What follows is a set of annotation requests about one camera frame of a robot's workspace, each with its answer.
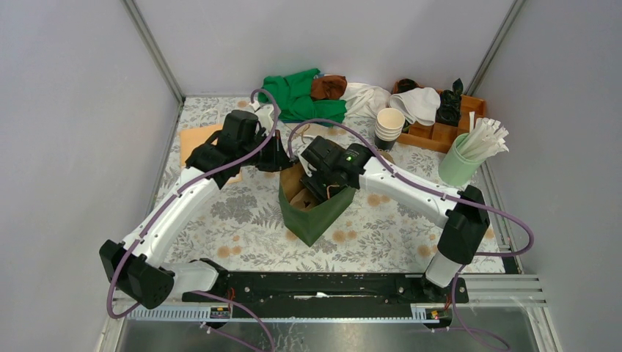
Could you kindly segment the cardboard cup carrier tray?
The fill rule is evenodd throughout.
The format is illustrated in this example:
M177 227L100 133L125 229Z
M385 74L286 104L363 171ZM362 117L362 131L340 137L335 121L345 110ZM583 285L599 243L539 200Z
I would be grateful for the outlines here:
M303 188L300 192L293 196L289 204L295 209L309 211L317 206L319 202L310 190Z

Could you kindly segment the green paper bag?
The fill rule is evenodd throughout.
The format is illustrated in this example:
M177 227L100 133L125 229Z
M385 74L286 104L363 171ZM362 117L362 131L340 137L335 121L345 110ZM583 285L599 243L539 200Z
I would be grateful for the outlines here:
M289 202L293 196L306 188L301 182L301 178L305 175L301 164L295 164L281 171L278 198L285 227L305 245L311 247L350 206L356 190L344 188L340 193L319 203L313 209L301 211L293 208Z

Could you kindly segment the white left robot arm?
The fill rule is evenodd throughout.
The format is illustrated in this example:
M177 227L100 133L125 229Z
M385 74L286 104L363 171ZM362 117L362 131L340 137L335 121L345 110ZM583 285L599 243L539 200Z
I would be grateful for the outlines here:
M137 306L154 309L170 295L200 291L209 301L227 294L226 279L206 260L186 264L166 263L169 248L186 228L194 212L218 194L244 166L279 172L291 165L277 124L271 127L256 114L234 110L223 126L195 147L180 177L147 218L121 241L107 240L99 249L110 282L107 310L113 318L115 290L132 298Z

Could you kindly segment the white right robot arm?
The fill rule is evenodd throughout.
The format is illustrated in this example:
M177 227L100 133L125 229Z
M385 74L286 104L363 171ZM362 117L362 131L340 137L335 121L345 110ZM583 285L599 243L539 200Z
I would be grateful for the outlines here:
M353 143L347 148L315 137L299 152L306 186L322 200L347 188L384 195L424 215L442 231L437 252L425 270L420 290L428 301L441 301L459 269L472 262L490 219L482 192L428 182Z

